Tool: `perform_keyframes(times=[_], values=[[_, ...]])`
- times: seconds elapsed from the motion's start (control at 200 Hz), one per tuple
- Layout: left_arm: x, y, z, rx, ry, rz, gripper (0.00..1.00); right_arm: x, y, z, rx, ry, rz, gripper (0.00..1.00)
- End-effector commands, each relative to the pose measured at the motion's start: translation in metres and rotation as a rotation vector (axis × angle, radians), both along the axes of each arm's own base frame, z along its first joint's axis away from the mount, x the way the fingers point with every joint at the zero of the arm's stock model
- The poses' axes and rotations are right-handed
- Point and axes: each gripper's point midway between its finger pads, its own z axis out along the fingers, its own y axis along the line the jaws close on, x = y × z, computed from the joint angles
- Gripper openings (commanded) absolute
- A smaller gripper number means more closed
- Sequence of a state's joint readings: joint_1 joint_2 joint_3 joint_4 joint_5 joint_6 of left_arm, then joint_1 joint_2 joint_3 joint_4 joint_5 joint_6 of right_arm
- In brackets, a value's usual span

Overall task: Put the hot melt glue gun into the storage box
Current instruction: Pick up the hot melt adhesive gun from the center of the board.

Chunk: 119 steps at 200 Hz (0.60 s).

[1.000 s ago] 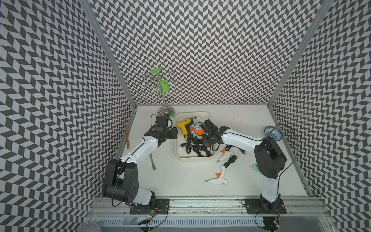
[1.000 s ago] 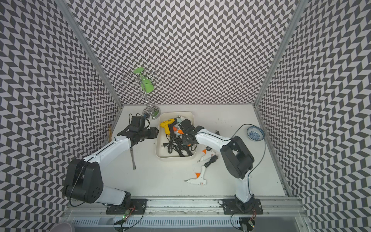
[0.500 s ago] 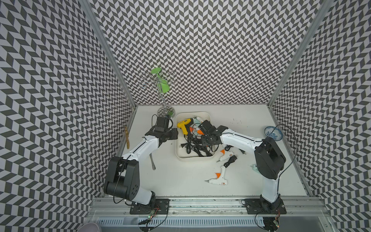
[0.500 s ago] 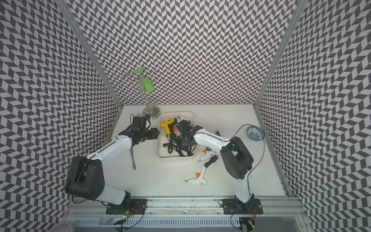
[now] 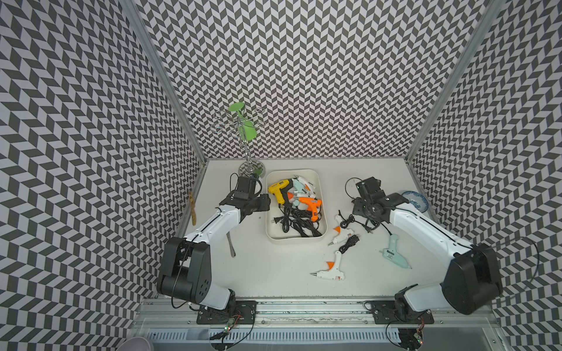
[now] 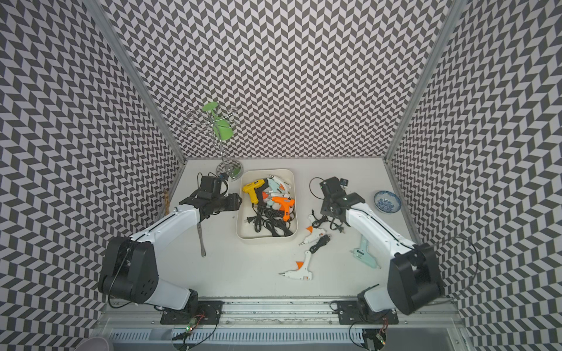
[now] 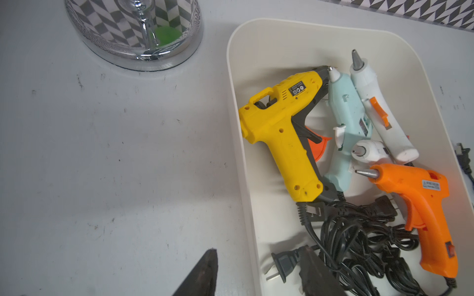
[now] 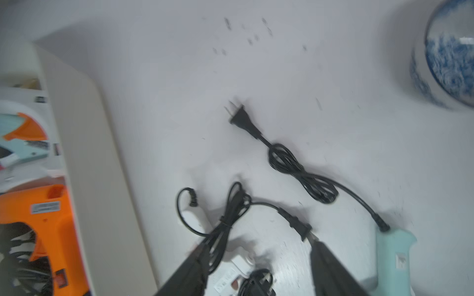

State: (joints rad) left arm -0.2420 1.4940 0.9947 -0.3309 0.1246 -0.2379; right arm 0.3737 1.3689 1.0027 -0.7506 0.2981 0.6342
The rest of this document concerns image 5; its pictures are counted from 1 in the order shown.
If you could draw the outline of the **mint glue gun front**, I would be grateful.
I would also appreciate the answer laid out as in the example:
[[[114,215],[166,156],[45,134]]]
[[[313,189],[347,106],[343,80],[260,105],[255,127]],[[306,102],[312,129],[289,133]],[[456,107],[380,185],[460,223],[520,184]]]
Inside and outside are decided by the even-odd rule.
[[[408,260],[406,260],[397,250],[398,236],[391,234],[389,236],[388,247],[381,250],[383,258],[400,267],[401,269],[412,269]]]

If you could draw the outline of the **small white glue gun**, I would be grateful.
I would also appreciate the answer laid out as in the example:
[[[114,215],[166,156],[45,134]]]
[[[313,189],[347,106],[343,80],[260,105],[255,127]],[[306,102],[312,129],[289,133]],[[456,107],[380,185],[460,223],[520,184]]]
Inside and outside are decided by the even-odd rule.
[[[333,233],[335,236],[332,240],[328,243],[329,246],[334,245],[344,245],[348,242],[348,240],[352,237],[358,237],[358,235],[350,228],[344,228],[342,226],[342,222],[344,218],[338,214],[335,216],[335,220],[337,222],[337,226],[333,229]]]

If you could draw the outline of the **black glue gun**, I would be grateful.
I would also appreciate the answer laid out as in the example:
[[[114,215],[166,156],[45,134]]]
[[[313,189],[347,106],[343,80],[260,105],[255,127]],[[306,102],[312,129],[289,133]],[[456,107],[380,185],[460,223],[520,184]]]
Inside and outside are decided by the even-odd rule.
[[[300,175],[286,179],[290,179],[293,182],[293,186],[288,190],[289,201],[285,205],[278,204],[282,216],[275,217],[273,222],[275,224],[281,224],[282,232],[284,233],[288,233],[290,229],[293,229],[298,232],[302,238],[309,238],[309,234],[314,238],[321,237],[322,234],[319,231],[320,220],[322,219],[321,210],[319,212],[319,221],[312,222],[311,212],[307,210],[307,206],[304,203],[300,203],[299,201],[300,197],[313,197],[321,200],[316,194],[315,187],[306,178]]]

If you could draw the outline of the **yellow glue gun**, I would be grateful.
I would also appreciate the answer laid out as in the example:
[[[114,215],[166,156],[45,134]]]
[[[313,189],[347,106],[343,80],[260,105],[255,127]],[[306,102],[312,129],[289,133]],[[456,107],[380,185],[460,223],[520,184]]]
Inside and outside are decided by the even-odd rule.
[[[293,186],[293,182],[290,179],[284,179],[277,183],[274,183],[268,187],[268,192],[275,196],[275,199],[279,205],[285,205],[288,203],[288,190]]]

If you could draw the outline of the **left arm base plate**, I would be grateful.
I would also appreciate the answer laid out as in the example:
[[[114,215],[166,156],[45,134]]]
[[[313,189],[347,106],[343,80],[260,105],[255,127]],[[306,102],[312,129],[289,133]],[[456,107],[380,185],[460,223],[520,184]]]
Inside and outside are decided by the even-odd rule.
[[[201,307],[197,314],[198,325],[226,326],[229,320],[236,325],[252,325],[256,319],[257,301],[235,301],[224,310]]]

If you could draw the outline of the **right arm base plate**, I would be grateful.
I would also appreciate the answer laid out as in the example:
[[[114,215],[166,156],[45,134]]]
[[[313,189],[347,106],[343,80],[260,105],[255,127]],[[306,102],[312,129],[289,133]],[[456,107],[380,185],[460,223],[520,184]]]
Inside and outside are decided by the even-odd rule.
[[[407,307],[397,308],[394,301],[367,301],[365,308],[372,314],[376,325],[432,325],[435,319],[430,310],[414,312]]]

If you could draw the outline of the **white plastic storage box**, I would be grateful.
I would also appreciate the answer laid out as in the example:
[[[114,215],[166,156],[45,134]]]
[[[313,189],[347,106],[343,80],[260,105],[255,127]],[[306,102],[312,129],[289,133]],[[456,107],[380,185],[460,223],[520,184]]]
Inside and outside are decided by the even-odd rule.
[[[272,200],[266,235],[274,244],[319,242],[327,232],[319,175],[311,169],[273,171],[266,177]]]

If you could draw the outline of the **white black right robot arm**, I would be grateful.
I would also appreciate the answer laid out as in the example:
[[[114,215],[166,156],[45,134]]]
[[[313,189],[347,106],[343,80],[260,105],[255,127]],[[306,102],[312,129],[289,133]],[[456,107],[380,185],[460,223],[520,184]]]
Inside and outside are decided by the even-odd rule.
[[[355,185],[352,213],[404,231],[438,260],[446,272],[438,283],[415,284],[395,294],[395,312],[405,321],[427,310],[452,308],[470,315],[503,294],[500,265],[493,247],[472,244],[423,215],[400,193],[386,194],[370,177]]]

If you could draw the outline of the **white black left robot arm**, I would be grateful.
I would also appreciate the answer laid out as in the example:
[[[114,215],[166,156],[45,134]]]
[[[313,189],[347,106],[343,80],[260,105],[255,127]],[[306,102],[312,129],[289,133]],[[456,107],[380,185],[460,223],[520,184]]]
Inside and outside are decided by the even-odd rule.
[[[156,288],[160,295],[225,310],[234,292],[212,282],[212,250],[216,244],[255,212],[267,212],[271,200],[256,189],[261,181],[255,173],[240,175],[236,187],[217,207],[217,211],[195,231],[165,243]]]

